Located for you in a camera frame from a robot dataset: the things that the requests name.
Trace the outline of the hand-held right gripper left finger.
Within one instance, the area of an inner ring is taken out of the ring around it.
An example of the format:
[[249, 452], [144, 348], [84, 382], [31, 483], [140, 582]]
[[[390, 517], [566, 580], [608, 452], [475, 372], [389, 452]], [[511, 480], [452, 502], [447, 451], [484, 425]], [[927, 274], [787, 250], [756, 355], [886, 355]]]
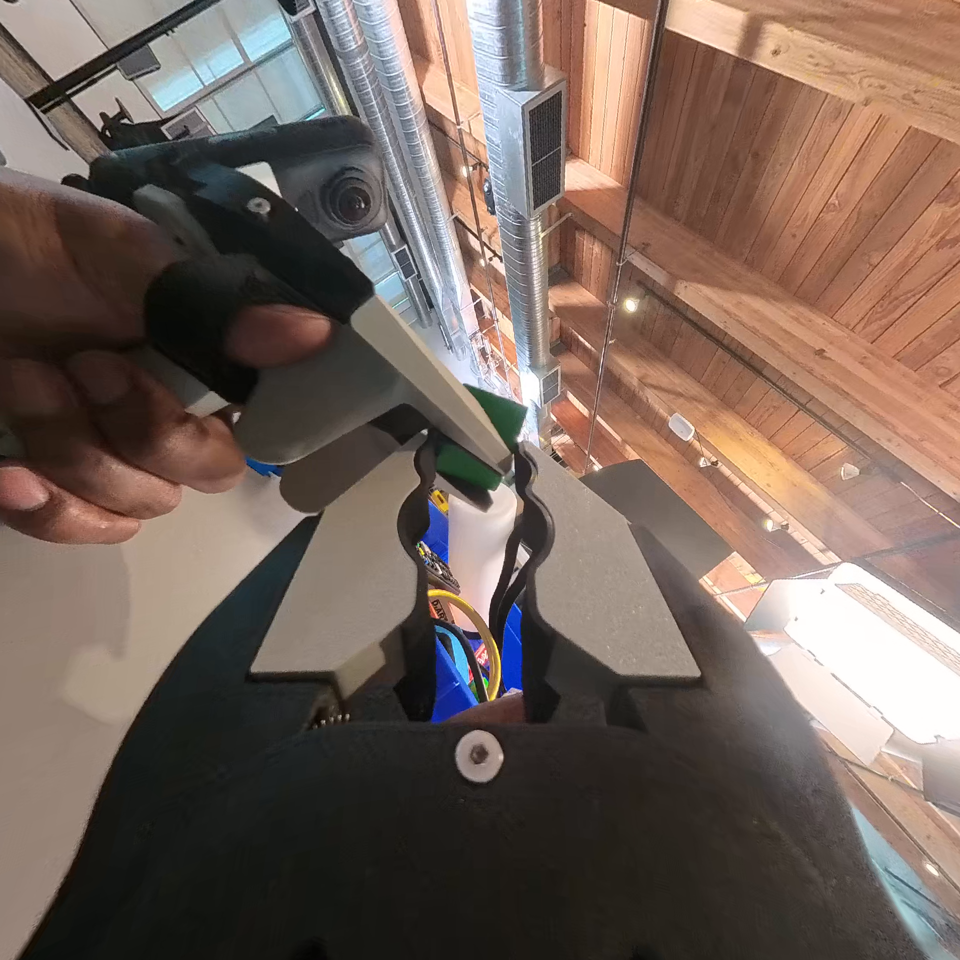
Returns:
[[250, 666], [254, 683], [312, 682], [359, 715], [370, 689], [390, 690], [406, 718], [428, 721], [436, 640], [426, 566], [436, 436], [415, 435], [330, 497]]

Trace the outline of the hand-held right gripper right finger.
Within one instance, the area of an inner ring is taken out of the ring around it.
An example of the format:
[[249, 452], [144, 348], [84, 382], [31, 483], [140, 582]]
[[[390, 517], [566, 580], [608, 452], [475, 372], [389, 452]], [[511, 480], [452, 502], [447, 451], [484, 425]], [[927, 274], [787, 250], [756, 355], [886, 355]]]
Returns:
[[695, 689], [702, 673], [628, 520], [530, 442], [523, 502], [522, 688], [530, 723], [617, 715], [629, 690]]

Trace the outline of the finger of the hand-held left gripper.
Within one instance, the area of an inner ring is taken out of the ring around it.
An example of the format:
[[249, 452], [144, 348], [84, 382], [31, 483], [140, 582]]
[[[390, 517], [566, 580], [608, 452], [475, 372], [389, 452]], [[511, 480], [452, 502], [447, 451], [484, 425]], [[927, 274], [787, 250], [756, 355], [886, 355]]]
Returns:
[[238, 444], [256, 461], [287, 465], [402, 405], [489, 468], [505, 463], [508, 444], [478, 399], [377, 295], [320, 352], [259, 373]]
[[396, 454], [416, 463], [418, 448], [400, 448], [390, 452], [348, 450], [342, 457], [320, 450], [284, 467], [279, 492], [284, 502], [304, 515], [319, 515], [327, 510], [381, 464]]

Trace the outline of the green foam cube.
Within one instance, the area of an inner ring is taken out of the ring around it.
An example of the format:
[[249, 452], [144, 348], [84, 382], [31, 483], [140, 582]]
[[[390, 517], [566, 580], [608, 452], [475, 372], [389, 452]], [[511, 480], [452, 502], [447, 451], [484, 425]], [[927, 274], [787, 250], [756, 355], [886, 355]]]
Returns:
[[[513, 399], [473, 385], [464, 387], [478, 402], [499, 440], [506, 446], [508, 454], [502, 462], [509, 472], [522, 436], [527, 407]], [[449, 440], [442, 441], [438, 447], [436, 469], [439, 475], [451, 482], [473, 485], [488, 492], [494, 491], [501, 484], [505, 474], [500, 466], [487, 465]]]

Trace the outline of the person's left hand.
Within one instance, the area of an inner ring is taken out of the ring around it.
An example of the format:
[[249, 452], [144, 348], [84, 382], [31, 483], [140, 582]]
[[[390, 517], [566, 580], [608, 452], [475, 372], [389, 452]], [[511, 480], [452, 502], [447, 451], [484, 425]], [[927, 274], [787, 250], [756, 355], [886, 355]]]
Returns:
[[225, 412], [198, 417], [131, 361], [151, 282], [178, 258], [106, 198], [2, 169], [1, 519], [35, 540], [114, 545], [247, 471]]

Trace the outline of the black remote control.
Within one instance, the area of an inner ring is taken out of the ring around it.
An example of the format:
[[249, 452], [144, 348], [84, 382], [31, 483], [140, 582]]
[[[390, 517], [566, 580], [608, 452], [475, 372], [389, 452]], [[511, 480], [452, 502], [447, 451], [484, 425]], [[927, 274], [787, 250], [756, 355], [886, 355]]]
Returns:
[[453, 576], [447, 562], [423, 540], [418, 541], [415, 548], [426, 569], [429, 588], [431, 590], [440, 590], [450, 594], [460, 595], [460, 583]]

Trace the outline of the dark panel with wooden edge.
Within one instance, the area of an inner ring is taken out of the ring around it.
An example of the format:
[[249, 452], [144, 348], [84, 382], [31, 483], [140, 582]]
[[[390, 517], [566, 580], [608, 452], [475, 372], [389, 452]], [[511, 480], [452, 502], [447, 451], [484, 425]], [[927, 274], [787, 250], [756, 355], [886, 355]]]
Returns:
[[649, 531], [697, 580], [734, 550], [642, 460], [592, 469], [581, 482], [631, 526]]

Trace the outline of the white plastic bottle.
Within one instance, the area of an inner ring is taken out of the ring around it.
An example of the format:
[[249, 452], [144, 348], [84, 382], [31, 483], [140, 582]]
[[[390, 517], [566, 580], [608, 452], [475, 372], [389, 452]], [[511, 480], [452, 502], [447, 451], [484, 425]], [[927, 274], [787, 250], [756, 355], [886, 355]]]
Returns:
[[498, 486], [481, 510], [459, 497], [449, 501], [448, 565], [460, 595], [490, 621], [491, 601], [503, 570], [506, 547], [520, 500], [510, 486]]

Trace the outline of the metal air duct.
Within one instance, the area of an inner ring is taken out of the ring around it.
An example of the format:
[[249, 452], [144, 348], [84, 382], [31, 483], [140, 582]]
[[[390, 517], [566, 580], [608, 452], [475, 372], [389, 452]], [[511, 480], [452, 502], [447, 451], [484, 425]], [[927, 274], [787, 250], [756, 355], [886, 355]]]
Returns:
[[320, 1], [320, 17], [385, 162], [390, 198], [443, 337], [472, 356], [477, 319], [424, 99], [396, 1]]
[[546, 65], [540, 1], [468, 1], [487, 168], [526, 431], [542, 432], [559, 393], [550, 352], [547, 210], [565, 193], [569, 94]]

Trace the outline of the wooden support post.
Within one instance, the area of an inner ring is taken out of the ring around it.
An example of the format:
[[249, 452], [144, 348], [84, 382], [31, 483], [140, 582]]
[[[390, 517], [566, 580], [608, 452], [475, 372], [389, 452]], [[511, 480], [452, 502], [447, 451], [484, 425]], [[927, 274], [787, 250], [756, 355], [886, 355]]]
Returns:
[[6, 26], [1, 26], [1, 80], [57, 157], [70, 154], [90, 163], [109, 152], [88, 115]]

